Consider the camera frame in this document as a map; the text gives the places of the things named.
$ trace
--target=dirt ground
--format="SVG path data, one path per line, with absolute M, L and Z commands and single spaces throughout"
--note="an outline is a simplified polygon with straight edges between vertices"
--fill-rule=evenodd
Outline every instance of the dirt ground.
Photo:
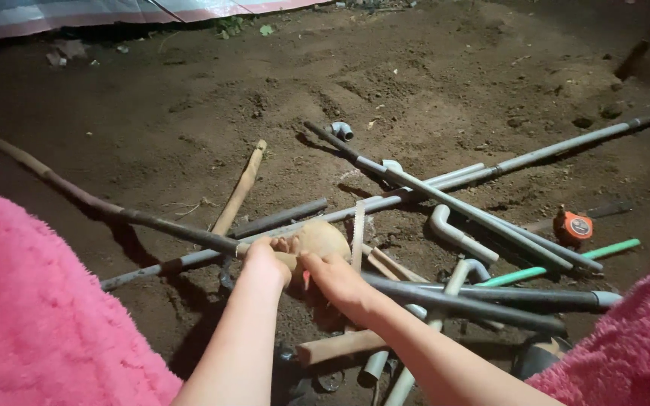
M 355 130 L 352 146 L 425 179 L 650 115 L 650 55 L 623 86 L 611 74 L 643 32 L 650 6 L 599 7 L 421 0 L 405 12 L 369 15 L 330 5 L 262 17 L 227 41 L 212 30 L 189 30 L 127 41 L 127 54 L 95 43 L 88 52 L 99 66 L 75 61 L 60 70 L 46 63 L 48 41 L 0 43 L 0 137 L 98 197 L 200 227 L 214 223 L 262 138 L 268 152 L 240 224 L 320 197 L 329 199 L 329 211 L 349 208 L 383 190 L 307 134 L 302 121 L 346 121 Z M 275 33 L 261 36 L 260 24 L 272 24 Z M 605 107 L 623 114 L 603 118 Z M 579 129 L 576 118 L 594 123 Z M 199 249 L 137 227 L 146 252 L 127 255 L 103 223 L 1 154 L 0 195 L 45 220 L 102 279 Z M 524 286 L 625 292 L 650 271 L 650 130 L 453 195 L 520 224 L 551 217 L 561 204 L 580 210 L 633 202 L 632 212 L 597 220 L 584 251 L 628 238 L 640 238 L 641 247 L 605 259 L 603 276 L 580 272 Z M 184 217 L 176 214 L 181 208 L 166 206 L 201 198 L 213 205 Z M 434 205 L 375 213 L 366 241 L 428 278 L 450 272 L 459 253 L 427 226 Z M 477 227 L 454 221 L 496 246 Z M 527 267 L 508 247 L 497 249 L 508 261 L 492 274 Z M 209 264 L 113 292 L 184 378 L 225 304 L 218 270 Z M 284 297 L 280 309 L 278 342 L 323 337 L 300 303 Z M 596 318 L 564 316 L 573 340 L 588 335 Z M 462 329 L 460 321 L 446 331 L 503 368 L 528 336 L 513 328 Z M 359 362 L 349 360 L 340 390 L 312 394 L 308 402 L 369 404 L 373 390 L 356 383 Z M 424 401 L 415 390 L 408 404 Z

